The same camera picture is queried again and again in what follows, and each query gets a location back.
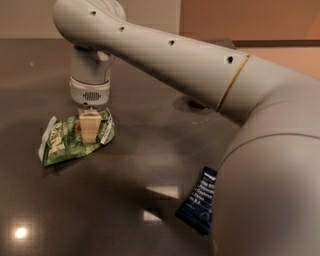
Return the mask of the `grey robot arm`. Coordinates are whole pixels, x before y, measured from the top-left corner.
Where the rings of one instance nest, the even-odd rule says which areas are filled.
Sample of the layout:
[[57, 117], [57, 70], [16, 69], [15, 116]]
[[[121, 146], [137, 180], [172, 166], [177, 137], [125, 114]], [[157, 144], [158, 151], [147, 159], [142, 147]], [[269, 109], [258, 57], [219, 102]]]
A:
[[241, 128], [214, 193], [214, 256], [320, 256], [320, 81], [230, 48], [129, 23], [116, 0], [57, 0], [74, 45], [114, 55]]

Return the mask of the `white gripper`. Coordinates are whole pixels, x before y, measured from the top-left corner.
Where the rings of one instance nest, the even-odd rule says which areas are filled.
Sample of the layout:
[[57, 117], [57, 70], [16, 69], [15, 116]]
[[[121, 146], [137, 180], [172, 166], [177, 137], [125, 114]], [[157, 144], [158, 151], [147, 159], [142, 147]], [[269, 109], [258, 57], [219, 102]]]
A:
[[[110, 80], [102, 84], [89, 84], [70, 79], [70, 93], [72, 100], [84, 107], [100, 107], [109, 100]], [[101, 123], [101, 115], [94, 108], [78, 109], [81, 137], [83, 143], [94, 143]]]

